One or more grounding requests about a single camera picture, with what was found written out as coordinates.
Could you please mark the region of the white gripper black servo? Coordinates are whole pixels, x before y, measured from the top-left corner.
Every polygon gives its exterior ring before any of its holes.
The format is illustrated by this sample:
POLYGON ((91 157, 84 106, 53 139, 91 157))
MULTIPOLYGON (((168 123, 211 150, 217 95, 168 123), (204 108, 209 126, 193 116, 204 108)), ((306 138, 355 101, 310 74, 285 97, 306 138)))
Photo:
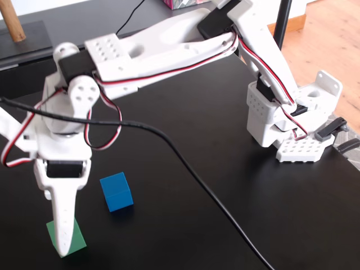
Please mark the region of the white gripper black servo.
MULTIPOLYGON (((81 134, 62 136, 42 130, 28 146, 26 151, 34 159, 88 161, 92 157, 92 150, 81 134)), ((68 255, 72 243, 77 191, 76 187, 57 187, 44 192, 46 199, 52 203, 56 249, 62 257, 68 255)))

